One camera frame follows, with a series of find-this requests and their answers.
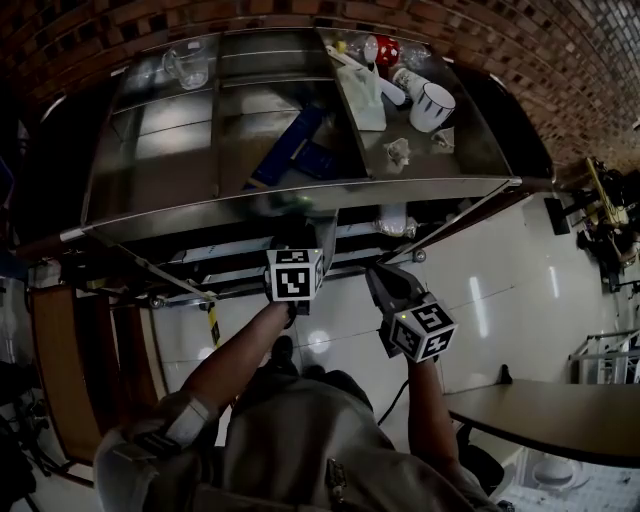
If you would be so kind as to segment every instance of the gray shirt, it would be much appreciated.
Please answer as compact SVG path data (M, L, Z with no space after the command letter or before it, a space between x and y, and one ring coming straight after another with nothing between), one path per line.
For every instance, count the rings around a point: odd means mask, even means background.
M152 418L107 434L94 464L105 512L235 510L498 510L460 468L444 478L398 453L373 414L343 391L306 379L229 424L185 392Z

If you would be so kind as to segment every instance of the bolt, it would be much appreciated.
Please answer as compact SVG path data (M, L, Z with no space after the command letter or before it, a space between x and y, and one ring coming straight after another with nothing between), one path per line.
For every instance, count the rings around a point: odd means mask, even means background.
M413 253L413 261L415 261L416 263L422 263L426 259L427 255L422 249L418 249Z
M153 309L158 309L161 308L164 304L162 299L158 298L158 297L151 297L149 299L149 305L153 308Z

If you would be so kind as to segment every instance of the red cup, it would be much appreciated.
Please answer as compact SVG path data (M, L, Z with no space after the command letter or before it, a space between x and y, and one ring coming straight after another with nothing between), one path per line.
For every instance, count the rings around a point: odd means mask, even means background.
M364 45L364 58L367 62L375 62L380 66L391 67L398 62L400 45L388 36L372 34Z

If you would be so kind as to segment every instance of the marker cube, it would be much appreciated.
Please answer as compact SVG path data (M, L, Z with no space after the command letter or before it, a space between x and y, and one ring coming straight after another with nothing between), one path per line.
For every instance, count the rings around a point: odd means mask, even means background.
M274 301L313 300L324 277L322 249L267 251Z
M389 341L419 363L447 350L457 327L442 302L429 302L396 313Z

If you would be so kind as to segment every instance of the white container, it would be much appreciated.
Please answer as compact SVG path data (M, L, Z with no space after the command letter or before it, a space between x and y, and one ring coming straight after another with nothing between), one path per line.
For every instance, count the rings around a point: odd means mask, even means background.
M455 108L456 100L449 91L428 82L422 85L422 92L413 102L409 121L416 130L431 132L444 123Z

